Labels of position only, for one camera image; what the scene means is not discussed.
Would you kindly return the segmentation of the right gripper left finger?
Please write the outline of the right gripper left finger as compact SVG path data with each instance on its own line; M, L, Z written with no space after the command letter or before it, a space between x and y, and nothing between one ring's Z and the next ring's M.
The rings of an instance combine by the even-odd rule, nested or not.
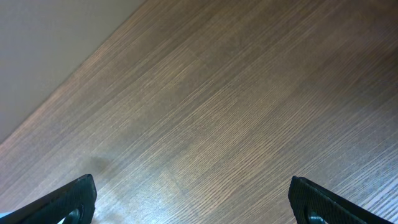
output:
M1 224L90 224L97 191L93 176L85 174L38 200L1 217Z

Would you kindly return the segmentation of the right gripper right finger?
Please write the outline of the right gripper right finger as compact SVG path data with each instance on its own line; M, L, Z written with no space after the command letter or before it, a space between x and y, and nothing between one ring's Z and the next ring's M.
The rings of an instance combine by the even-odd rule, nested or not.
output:
M304 177L292 177L288 198L298 224L392 224Z

